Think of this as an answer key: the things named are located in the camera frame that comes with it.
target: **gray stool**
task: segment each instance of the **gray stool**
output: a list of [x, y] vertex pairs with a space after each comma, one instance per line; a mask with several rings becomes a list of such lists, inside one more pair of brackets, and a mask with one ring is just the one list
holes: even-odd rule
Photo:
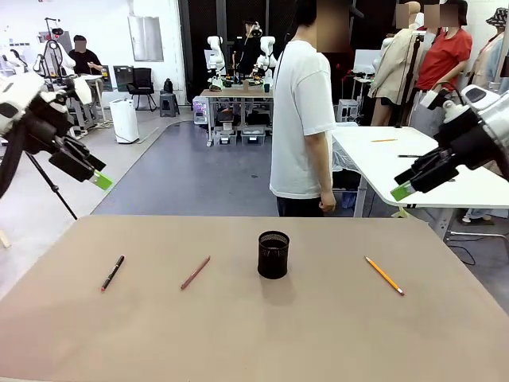
[[161, 117], [176, 117], [178, 110], [177, 97], [173, 93], [161, 93], [159, 95], [159, 111]]

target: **pen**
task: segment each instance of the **pen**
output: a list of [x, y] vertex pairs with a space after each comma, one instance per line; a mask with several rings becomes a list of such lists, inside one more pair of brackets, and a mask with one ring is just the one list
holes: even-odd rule
[[395, 138], [391, 138], [391, 139], [377, 139], [376, 141], [372, 141], [372, 142], [390, 142], [390, 141], [397, 141], [397, 139], [395, 139]]
[[190, 275], [188, 277], [187, 280], [185, 280], [185, 282], [181, 285], [181, 290], [184, 290], [185, 288], [188, 287], [188, 285], [191, 283], [191, 281], [194, 280], [194, 278], [200, 273], [200, 271], [202, 269], [204, 269], [204, 267], [207, 265], [207, 263], [210, 261], [210, 256], [205, 259], [201, 264], [200, 266], [192, 273], [192, 275]]
[[104, 284], [101, 287], [101, 291], [104, 292], [106, 288], [108, 288], [108, 285], [110, 285], [110, 281], [114, 278], [115, 274], [119, 270], [120, 266], [122, 265], [124, 261], [124, 256], [120, 256], [119, 261], [115, 264], [115, 267], [113, 268], [113, 271], [111, 271], [110, 275], [106, 280], [104, 280]]
[[378, 272], [378, 273], [380, 273], [380, 274], [381, 274], [381, 276], [382, 276], [382, 277], [384, 277], [384, 278], [385, 278], [385, 280], [386, 280], [386, 281], [387, 281], [390, 285], [392, 285], [392, 287], [393, 287], [394, 289], [396, 289], [396, 290], [398, 291], [398, 293], [400, 293], [400, 295], [401, 295], [401, 296], [404, 296], [404, 295], [405, 295], [405, 293], [404, 293], [404, 292], [402, 291], [402, 289], [398, 286], [398, 284], [396, 284], [394, 281], [392, 281], [392, 280], [390, 279], [390, 277], [389, 277], [389, 276], [387, 276], [387, 275], [385, 274], [385, 272], [384, 272], [384, 271], [382, 271], [382, 270], [379, 268], [379, 266], [375, 264], [375, 262], [374, 262], [373, 260], [371, 260], [369, 257], [366, 257], [366, 256], [364, 256], [364, 258], [365, 258], [365, 259], [369, 262], [369, 264], [371, 264], [371, 265], [373, 266], [373, 268], [374, 268], [374, 269], [376, 269], [376, 270], [377, 270], [377, 272]]

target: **orange pencil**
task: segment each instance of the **orange pencil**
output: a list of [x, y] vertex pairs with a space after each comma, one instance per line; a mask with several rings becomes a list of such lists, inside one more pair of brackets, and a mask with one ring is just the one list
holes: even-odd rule
[[207, 259], [205, 259], [202, 264], [200, 264], [200, 266], [192, 273], [192, 275], [190, 275], [188, 277], [187, 280], [185, 280], [185, 282], [181, 285], [182, 290], [184, 290], [185, 288], [188, 287], [188, 285], [191, 283], [191, 281], [193, 281], [194, 278], [200, 273], [200, 271], [202, 269], [204, 269], [204, 267], [207, 265], [207, 263], [209, 261], [210, 261], [210, 256]]
[[369, 257], [366, 257], [366, 256], [364, 256], [364, 258], [365, 258], [365, 259], [369, 262], [369, 264], [371, 264], [371, 265], [373, 266], [373, 268], [374, 268], [374, 269], [376, 269], [376, 270], [377, 270], [377, 272], [378, 272], [378, 273], [380, 273], [380, 274], [382, 275], [382, 277], [384, 277], [384, 278], [385, 278], [385, 280], [386, 280], [386, 281], [387, 281], [390, 285], [392, 285], [392, 287], [393, 287], [394, 289], [396, 289], [396, 290], [398, 291], [398, 293], [400, 293], [400, 295], [401, 295], [401, 296], [404, 296], [404, 295], [405, 295], [405, 293], [404, 293], [404, 292], [402, 291], [402, 289], [398, 286], [398, 284], [396, 284], [394, 281], [392, 281], [392, 280], [390, 279], [390, 277], [389, 277], [389, 276], [387, 276], [387, 275], [385, 274], [385, 272], [384, 272], [384, 271], [382, 271], [382, 270], [379, 268], [379, 266], [378, 266], [378, 265], [376, 265], [376, 264], [373, 262], [373, 260], [371, 260]]
[[392, 138], [392, 139], [377, 139], [376, 141], [372, 141], [372, 142], [390, 142], [390, 141], [397, 141], [397, 139], [395, 139], [395, 138]]

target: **black pants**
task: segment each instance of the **black pants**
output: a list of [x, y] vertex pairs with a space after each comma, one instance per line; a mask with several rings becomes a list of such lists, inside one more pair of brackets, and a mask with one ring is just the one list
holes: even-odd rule
[[278, 197], [278, 211], [280, 217], [323, 217], [320, 209], [321, 199], [286, 199]]

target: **black pen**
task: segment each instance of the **black pen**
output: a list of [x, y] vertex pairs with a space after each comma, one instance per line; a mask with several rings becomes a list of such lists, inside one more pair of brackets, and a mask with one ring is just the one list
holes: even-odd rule
[[108, 288], [108, 285], [110, 285], [110, 281], [115, 276], [115, 273], [117, 273], [117, 271], [119, 270], [119, 268], [122, 265], [123, 261], [124, 261], [124, 256], [122, 255], [122, 256], [120, 256], [119, 261], [117, 261], [117, 263], [115, 264], [115, 267], [113, 268], [113, 271], [111, 271], [111, 273], [108, 276], [108, 278], [104, 281], [104, 284], [101, 287], [101, 292], [104, 292], [106, 290], [106, 288]]

